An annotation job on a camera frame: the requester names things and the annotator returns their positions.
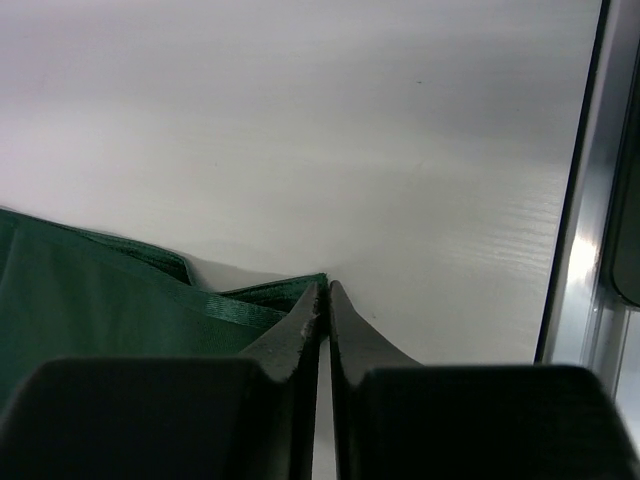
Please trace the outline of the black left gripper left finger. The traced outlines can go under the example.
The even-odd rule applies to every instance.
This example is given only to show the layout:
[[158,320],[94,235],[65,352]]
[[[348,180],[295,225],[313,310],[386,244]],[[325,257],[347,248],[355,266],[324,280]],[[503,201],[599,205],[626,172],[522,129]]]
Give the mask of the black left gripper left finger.
[[233,357],[60,359],[1,420],[5,479],[308,479],[320,287]]

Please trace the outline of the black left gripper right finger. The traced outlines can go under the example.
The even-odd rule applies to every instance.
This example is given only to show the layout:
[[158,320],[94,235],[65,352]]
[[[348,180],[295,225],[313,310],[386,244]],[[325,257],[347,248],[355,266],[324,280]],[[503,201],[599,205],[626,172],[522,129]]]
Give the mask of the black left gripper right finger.
[[574,366],[426,366],[330,286],[342,479],[624,479],[628,435],[597,378]]

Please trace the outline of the dark green cloth napkin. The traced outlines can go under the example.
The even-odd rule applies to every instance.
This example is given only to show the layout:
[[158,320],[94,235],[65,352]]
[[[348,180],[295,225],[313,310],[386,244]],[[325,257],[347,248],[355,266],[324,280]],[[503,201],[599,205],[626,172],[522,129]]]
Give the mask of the dark green cloth napkin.
[[275,326],[312,274],[223,292],[134,240],[1,214],[1,395],[59,357],[233,355]]

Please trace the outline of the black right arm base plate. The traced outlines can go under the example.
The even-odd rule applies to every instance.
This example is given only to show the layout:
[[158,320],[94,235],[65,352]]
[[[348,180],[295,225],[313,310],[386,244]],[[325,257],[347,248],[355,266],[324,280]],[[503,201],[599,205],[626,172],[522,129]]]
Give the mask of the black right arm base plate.
[[607,282],[621,300],[639,306],[639,3],[622,16],[633,53],[628,102],[612,188],[605,262]]

